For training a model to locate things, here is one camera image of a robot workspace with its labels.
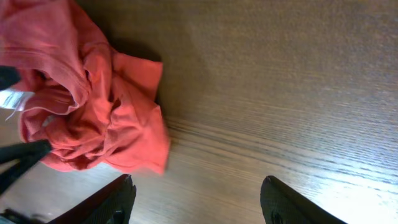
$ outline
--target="crumpled red t-shirt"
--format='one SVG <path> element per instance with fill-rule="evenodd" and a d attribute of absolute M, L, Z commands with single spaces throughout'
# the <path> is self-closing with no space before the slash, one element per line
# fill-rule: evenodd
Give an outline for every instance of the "crumpled red t-shirt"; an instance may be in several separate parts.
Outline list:
<path fill-rule="evenodd" d="M 1 0 L 0 46 L 0 65 L 21 74 L 14 88 L 35 93 L 19 129 L 23 141 L 50 141 L 44 164 L 163 173 L 170 141 L 154 103 L 161 63 L 115 51 L 69 0 Z"/>

